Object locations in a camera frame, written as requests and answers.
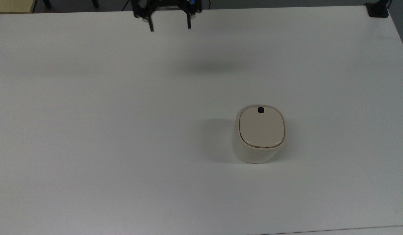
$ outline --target white table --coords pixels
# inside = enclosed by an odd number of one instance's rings
[[[364,6],[0,15],[0,234],[403,225],[403,45]],[[286,145],[245,164],[248,104]]]
[[[378,227],[366,229],[347,229],[335,231],[302,232],[300,235],[403,235],[403,227]]]

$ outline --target black clamp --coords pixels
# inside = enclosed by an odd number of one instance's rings
[[[131,0],[133,15],[148,21],[153,32],[151,15],[158,7],[178,6],[187,15],[187,27],[191,28],[191,17],[202,12],[202,0]]]

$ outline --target beige object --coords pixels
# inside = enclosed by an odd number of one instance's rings
[[[244,162],[266,162],[283,146],[285,129],[284,119],[276,108],[248,105],[236,117],[234,152]]]
[[[31,13],[35,0],[0,0],[0,13]]]

